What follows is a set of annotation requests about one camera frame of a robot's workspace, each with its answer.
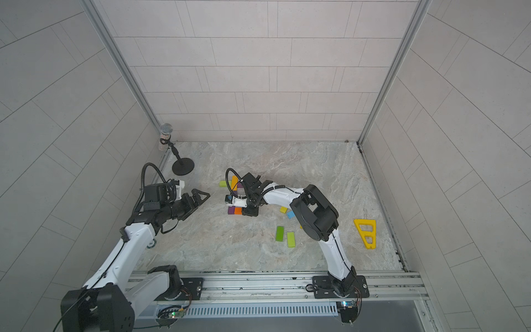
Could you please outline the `amber yellow long block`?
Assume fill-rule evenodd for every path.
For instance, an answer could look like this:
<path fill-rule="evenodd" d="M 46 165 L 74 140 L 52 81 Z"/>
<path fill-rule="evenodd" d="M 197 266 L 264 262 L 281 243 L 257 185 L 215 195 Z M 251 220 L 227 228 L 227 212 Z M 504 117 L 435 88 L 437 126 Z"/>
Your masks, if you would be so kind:
<path fill-rule="evenodd" d="M 237 189 L 238 189 L 238 182 L 239 182 L 239 178 L 236 177 L 236 176 L 233 176 L 232 177 L 232 180 L 231 180 L 231 190 L 236 192 Z"/>

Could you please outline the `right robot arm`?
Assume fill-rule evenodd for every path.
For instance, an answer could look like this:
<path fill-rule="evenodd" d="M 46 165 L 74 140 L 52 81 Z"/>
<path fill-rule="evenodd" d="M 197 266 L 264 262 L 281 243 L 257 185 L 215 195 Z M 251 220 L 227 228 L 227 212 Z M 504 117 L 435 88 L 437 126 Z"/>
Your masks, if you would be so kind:
<path fill-rule="evenodd" d="M 294 212 L 303 231 L 317 241 L 326 259 L 331 288 L 336 295 L 346 297 L 356 289 L 357 273 L 342 247 L 339 233 L 339 213 L 314 185 L 289 188 L 273 181 L 260 181 L 247 173 L 237 177 L 243 196 L 232 195 L 232 205 L 241 205 L 242 214 L 256 217 L 262 205 L 277 205 Z"/>

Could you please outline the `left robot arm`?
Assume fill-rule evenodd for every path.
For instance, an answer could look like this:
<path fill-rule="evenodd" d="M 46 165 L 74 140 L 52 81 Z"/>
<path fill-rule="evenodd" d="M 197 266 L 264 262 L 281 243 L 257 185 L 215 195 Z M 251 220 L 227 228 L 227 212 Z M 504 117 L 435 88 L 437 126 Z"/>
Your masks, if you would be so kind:
<path fill-rule="evenodd" d="M 138 260 L 168 220 L 184 221 L 210 194 L 181 192 L 180 181 L 148 185 L 109 257 L 81 289 L 70 290 L 60 304 L 58 326 L 64 331 L 132 331 L 135 320 L 157 299 L 190 303 L 194 294 L 175 265 L 152 268 L 142 282 L 127 289 Z"/>

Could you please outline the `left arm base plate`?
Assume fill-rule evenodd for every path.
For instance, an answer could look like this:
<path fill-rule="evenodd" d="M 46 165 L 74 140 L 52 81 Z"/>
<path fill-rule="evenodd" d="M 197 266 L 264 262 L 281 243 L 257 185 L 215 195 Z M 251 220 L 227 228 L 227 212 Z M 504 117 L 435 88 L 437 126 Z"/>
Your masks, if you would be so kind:
<path fill-rule="evenodd" d="M 201 299 L 204 279 L 199 277 L 182 278 L 181 290 L 173 295 L 159 295 L 156 301 L 199 301 Z"/>

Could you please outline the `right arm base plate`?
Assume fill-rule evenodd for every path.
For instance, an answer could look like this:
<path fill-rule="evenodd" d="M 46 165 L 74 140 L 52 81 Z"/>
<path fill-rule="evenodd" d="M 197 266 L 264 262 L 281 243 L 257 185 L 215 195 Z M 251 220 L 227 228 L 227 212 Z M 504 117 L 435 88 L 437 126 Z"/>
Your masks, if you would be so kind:
<path fill-rule="evenodd" d="M 330 275 L 312 276 L 308 285 L 312 289 L 315 299 L 357 299 L 369 298 L 369 288 L 365 276 L 348 277 L 341 283 Z"/>

